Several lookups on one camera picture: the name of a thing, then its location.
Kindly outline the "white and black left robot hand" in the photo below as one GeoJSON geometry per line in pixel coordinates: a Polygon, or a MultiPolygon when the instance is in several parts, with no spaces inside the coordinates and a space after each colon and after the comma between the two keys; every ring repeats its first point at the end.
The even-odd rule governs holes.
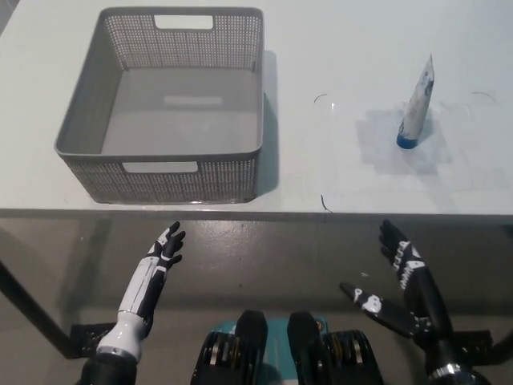
{"type": "Polygon", "coordinates": [[[167,227],[137,265],[119,305],[114,327],[100,340],[96,352],[140,361],[142,341],[150,334],[156,305],[168,271],[182,259],[185,232],[180,223],[167,227]]]}

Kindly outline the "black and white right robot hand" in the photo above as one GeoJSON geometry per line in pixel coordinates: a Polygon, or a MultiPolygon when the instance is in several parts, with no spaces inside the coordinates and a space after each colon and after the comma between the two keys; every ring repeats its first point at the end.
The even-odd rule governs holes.
{"type": "Polygon", "coordinates": [[[463,353],[442,298],[424,259],[410,239],[390,221],[380,225],[381,253],[391,264],[403,292],[398,306],[348,282],[341,291],[369,318],[408,338],[425,353],[425,370],[431,381],[453,377],[465,369],[463,353]]]}

